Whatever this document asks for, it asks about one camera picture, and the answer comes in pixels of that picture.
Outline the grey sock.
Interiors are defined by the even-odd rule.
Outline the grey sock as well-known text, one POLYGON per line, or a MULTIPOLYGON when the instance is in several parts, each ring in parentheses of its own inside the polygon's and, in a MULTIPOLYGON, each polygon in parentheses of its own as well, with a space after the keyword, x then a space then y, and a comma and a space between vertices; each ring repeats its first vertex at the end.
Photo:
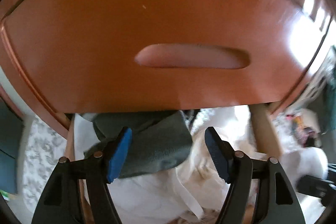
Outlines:
POLYGON ((132 139, 119 178, 175 168, 188 158, 193 145, 186 120, 181 110, 97 114, 93 128, 99 142, 86 150, 84 156, 88 158, 103 150, 127 127, 132 139))

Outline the grey floral bed sheet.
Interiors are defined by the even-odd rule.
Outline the grey floral bed sheet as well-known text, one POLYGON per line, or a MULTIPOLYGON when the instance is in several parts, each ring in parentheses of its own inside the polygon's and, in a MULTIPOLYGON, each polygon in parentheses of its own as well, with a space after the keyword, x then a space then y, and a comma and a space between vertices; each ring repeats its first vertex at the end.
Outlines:
POLYGON ((23 161, 23 202, 33 213, 67 141, 38 116, 29 126, 23 161))

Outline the teal jacket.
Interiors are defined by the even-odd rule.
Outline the teal jacket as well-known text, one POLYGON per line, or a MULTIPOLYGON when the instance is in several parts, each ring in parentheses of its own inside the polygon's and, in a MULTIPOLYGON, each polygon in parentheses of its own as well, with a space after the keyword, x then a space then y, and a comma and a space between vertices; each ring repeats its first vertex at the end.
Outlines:
POLYGON ((332 46, 332 61, 327 67, 327 84, 323 92, 325 104, 324 130, 335 130, 335 46, 332 46))

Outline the dark blue cabinet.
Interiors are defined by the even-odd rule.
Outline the dark blue cabinet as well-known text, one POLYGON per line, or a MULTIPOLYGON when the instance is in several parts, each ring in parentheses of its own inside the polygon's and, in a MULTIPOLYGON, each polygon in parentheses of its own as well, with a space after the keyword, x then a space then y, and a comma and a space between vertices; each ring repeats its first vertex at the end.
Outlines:
POLYGON ((5 192, 17 194, 17 159, 23 121, 3 100, 0 107, 0 187, 5 192))

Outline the orange wooden nightstand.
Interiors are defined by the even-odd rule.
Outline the orange wooden nightstand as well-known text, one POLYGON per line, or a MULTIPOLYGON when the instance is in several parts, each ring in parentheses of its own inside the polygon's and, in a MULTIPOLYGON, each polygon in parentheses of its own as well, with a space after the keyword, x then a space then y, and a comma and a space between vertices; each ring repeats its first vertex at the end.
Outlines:
POLYGON ((335 41, 335 0, 1 0, 1 68, 60 135, 69 114, 288 107, 335 41))

